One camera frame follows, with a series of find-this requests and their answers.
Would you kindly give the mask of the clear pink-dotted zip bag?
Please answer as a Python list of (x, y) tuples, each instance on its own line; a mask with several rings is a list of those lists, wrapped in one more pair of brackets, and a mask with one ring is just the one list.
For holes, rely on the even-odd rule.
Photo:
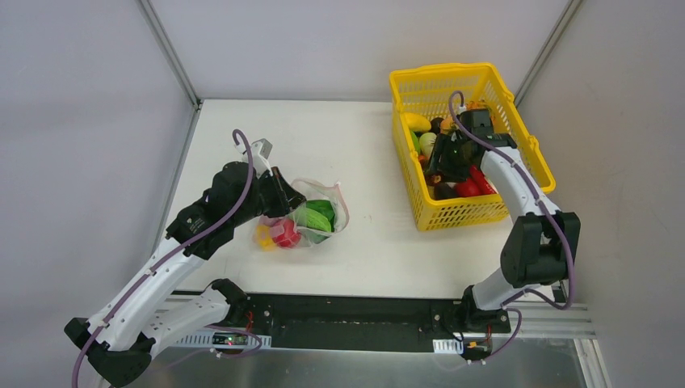
[(299, 178), (292, 186), (305, 196), (305, 202), (286, 216), (259, 218), (252, 240), (263, 251), (310, 248), (341, 233), (349, 224), (340, 182), (325, 185)]

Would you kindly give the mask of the green toy cucumber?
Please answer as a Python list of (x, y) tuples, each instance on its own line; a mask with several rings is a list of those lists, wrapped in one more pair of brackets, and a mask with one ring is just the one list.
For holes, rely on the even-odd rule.
[(293, 221), (301, 227), (332, 233), (333, 227), (328, 218), (315, 209), (300, 207), (292, 214)]

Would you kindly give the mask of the green toy bok choy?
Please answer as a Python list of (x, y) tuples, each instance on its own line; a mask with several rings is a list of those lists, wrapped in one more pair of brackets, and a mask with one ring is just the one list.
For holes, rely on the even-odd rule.
[[(318, 212), (324, 214), (328, 218), (328, 220), (330, 221), (330, 223), (333, 227), (333, 232), (335, 232), (335, 228), (334, 228), (335, 211), (334, 211), (333, 205), (331, 204), (330, 201), (328, 201), (328, 200), (308, 200), (305, 203), (305, 207), (308, 207), (310, 209), (315, 209)], [(308, 228), (304, 232), (304, 234), (307, 236), (307, 239), (314, 245), (317, 245), (317, 244), (322, 243), (323, 241), (327, 240), (332, 235), (332, 233), (321, 232), (318, 230), (311, 230)]]

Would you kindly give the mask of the yellow toy bell pepper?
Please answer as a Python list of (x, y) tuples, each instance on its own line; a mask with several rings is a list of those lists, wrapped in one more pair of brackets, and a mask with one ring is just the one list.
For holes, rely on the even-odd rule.
[(273, 251), (278, 248), (271, 236), (271, 227), (267, 225), (257, 224), (253, 240), (262, 251)]

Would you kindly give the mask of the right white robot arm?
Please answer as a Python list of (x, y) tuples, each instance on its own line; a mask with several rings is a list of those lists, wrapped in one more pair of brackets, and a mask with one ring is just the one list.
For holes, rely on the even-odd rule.
[(486, 108), (450, 111), (447, 133), (438, 135), (424, 170), (425, 180), (445, 195), (447, 183), (474, 182), (483, 173), (500, 195), (513, 222), (501, 250), (500, 266), (465, 294), (458, 312), (462, 327), (479, 331), (499, 310), (534, 294), (566, 310), (576, 293), (575, 255), (581, 222), (542, 191), (524, 166), (512, 137), (496, 133)]

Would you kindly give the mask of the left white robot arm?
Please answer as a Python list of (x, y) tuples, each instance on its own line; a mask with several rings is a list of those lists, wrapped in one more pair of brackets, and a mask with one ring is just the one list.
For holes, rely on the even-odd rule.
[(254, 218), (282, 217), (306, 201), (277, 167), (258, 172), (230, 162), (210, 188), (179, 211), (144, 267), (120, 293), (90, 318), (72, 318), (65, 333), (113, 387), (138, 379), (151, 361), (185, 335), (211, 324), (240, 325), (246, 294), (231, 280), (213, 281), (198, 297), (158, 313), (177, 286), (229, 243), (235, 230)]

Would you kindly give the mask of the red toy apple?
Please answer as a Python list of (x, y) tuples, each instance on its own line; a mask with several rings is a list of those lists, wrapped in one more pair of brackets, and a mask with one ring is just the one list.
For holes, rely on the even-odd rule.
[(294, 248), (302, 238), (302, 235), (296, 230), (296, 223), (289, 218), (276, 222), (270, 228), (270, 236), (272, 241), (282, 248)]

